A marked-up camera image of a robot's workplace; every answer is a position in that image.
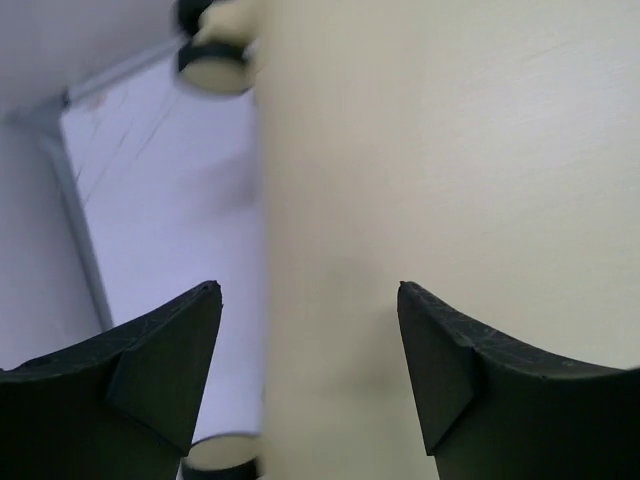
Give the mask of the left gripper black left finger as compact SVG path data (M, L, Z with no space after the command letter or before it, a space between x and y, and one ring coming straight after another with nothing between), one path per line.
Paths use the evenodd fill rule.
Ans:
M173 479L191 446L222 313L206 281L1 373L4 479Z

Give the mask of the yellow suitcase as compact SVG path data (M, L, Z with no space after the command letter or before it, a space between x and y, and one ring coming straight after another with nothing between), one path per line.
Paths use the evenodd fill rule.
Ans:
M182 76L252 90L271 479L443 479L404 282L639 373L635 1L181 1Z

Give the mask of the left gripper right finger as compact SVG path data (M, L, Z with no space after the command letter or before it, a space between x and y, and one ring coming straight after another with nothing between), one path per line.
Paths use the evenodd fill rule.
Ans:
M533 347L404 282L397 313L443 479L635 479L639 373Z

